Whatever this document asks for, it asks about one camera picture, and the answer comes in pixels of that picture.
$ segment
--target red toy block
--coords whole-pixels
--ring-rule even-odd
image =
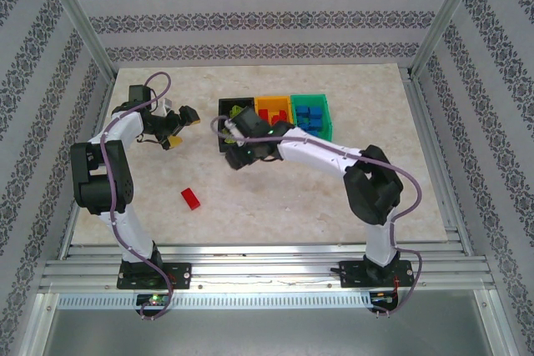
[[[258,114],[262,120],[265,120],[267,123],[269,122],[269,110],[267,110],[266,108],[261,108],[258,111]]]
[[[187,188],[182,191],[182,196],[184,197],[191,210],[195,210],[198,206],[200,206],[200,202],[197,197],[194,196],[194,193],[191,188]]]

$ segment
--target purple cable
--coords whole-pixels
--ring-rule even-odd
[[[165,88],[165,90],[163,90],[161,92],[161,94],[156,96],[154,99],[150,99],[149,101],[147,101],[145,103],[141,103],[141,104],[139,104],[138,106],[136,106],[134,108],[130,108],[128,111],[126,111],[126,112],[122,113],[120,116],[114,118],[111,121],[111,123],[109,123],[108,126],[103,130],[102,136],[100,137],[100,149],[102,151],[103,163],[106,166],[106,171],[107,171],[108,180],[109,180],[109,187],[111,189],[111,208],[109,208],[109,217],[111,218],[113,235],[115,236],[117,241],[126,250],[128,250],[133,256],[135,256],[136,258],[141,260],[143,263],[147,264],[150,268],[153,268],[159,275],[161,275],[164,278],[165,283],[167,284],[167,290],[169,291],[169,299],[167,300],[167,303],[165,304],[164,308],[162,308],[154,316],[152,316],[150,318],[147,318],[143,314],[144,308],[146,306],[148,306],[149,303],[145,303],[145,304],[143,304],[143,306],[141,306],[141,310],[139,311],[139,313],[141,315],[141,319],[142,320],[145,320],[145,319],[155,320],[156,318],[160,318],[161,316],[163,316],[167,312],[167,309],[169,308],[169,305],[170,305],[170,303],[172,301],[172,297],[173,297],[173,285],[171,284],[171,282],[169,280],[169,277],[167,277],[167,274],[165,274],[165,272],[161,268],[159,268],[154,263],[150,262],[149,260],[147,260],[146,258],[141,256],[139,253],[137,253],[131,246],[129,246],[127,243],[124,242],[124,240],[121,238],[120,234],[118,233],[117,223],[116,223],[116,219],[115,219],[115,208],[117,207],[117,192],[116,192],[116,187],[115,187],[115,180],[113,178],[113,171],[111,170],[111,164],[109,163],[109,157],[108,157],[108,152],[106,151],[105,143],[106,143],[106,137],[108,136],[109,130],[111,130],[111,128],[113,128],[113,126],[116,123],[118,123],[119,120],[121,120],[122,118],[128,116],[129,114],[131,114],[133,112],[136,112],[140,108],[145,108],[149,104],[160,100],[169,91],[170,84],[171,84],[171,79],[170,79],[170,76],[167,73],[163,72],[163,71],[160,71],[160,72],[157,72],[155,74],[152,74],[149,77],[149,79],[147,79],[146,83],[144,83],[144,86],[145,87],[148,86],[150,81],[152,81],[152,79],[157,77],[158,75],[164,75],[165,77],[167,77],[168,82],[167,82],[167,87]]]
[[[416,250],[413,249],[404,249],[404,248],[398,248],[395,243],[395,221],[403,216],[406,216],[408,213],[413,212],[417,206],[421,203],[421,200],[423,198],[423,191],[421,190],[420,184],[417,182],[417,180],[409,174],[407,171],[403,170],[402,168],[398,168],[392,164],[381,162],[380,160],[374,160],[373,158],[366,158],[364,156],[360,156],[357,154],[352,153],[345,153],[337,148],[331,147],[328,144],[322,143],[320,141],[315,141],[313,138],[302,138],[302,137],[263,137],[263,138],[236,138],[233,135],[228,135],[225,133],[221,133],[217,127],[215,127],[215,124],[219,120],[228,120],[229,118],[227,116],[217,116],[213,120],[211,120],[211,123],[209,126],[211,127],[211,130],[217,134],[220,138],[224,139],[233,139],[236,142],[243,142],[243,143],[261,143],[261,142],[273,142],[273,141],[290,141],[290,142],[306,142],[314,144],[315,146],[318,146],[320,148],[326,149],[331,151],[332,153],[339,154],[340,156],[352,158],[354,160],[358,160],[364,163],[369,164],[375,164],[377,166],[388,168],[390,170],[393,170],[403,176],[405,176],[416,188],[417,196],[415,202],[406,210],[403,210],[402,212],[396,214],[391,219],[391,230],[390,230],[390,243],[391,246],[397,250],[398,252],[407,252],[407,253],[413,253],[415,256],[417,256],[417,259],[419,261],[419,266],[417,268],[417,274],[414,278],[414,283],[411,285],[410,290],[406,294],[406,296],[402,299],[402,301],[397,305],[397,307],[394,310],[386,310],[385,308],[381,308],[380,306],[374,306],[375,308],[382,310],[382,312],[377,312],[377,315],[380,316],[390,316],[392,314],[395,314],[398,312],[404,305],[408,302],[411,295],[414,292],[414,289],[416,288],[417,283],[419,282],[419,277],[421,276],[421,271],[423,269],[423,258],[421,257],[421,253],[419,253]]]

